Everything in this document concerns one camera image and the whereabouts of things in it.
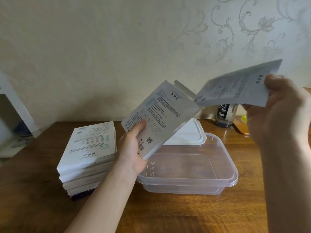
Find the barcode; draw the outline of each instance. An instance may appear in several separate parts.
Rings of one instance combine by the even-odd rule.
[[[150,143],[152,142],[151,137],[149,137],[149,138],[147,139],[147,142],[148,142],[148,144],[150,144]]]
[[[142,143],[138,142],[138,148],[139,148],[140,150],[143,150],[143,149],[144,149]]]

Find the transparent plastic box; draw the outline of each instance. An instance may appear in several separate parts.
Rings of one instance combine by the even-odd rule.
[[[220,194],[225,187],[238,182],[238,171],[219,137],[211,133],[179,133],[178,136],[183,141],[205,142],[163,145],[158,149],[137,177],[147,191]]]

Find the bottle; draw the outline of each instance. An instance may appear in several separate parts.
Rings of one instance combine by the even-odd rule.
[[[222,128],[231,127],[238,104],[219,105],[215,125]]]

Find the wooden table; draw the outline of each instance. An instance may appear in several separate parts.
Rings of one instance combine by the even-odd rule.
[[[158,194],[136,182],[117,232],[267,232],[259,150],[233,128],[200,121],[216,134],[239,171],[219,196]],[[87,198],[72,202],[56,171],[74,128],[99,122],[57,122],[0,168],[0,232],[63,232]],[[124,130],[115,122],[117,139]]]

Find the yellow object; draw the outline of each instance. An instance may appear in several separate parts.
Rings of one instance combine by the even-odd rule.
[[[241,117],[241,122],[242,123],[247,123],[247,118],[246,118],[246,115],[243,115],[242,117]]]

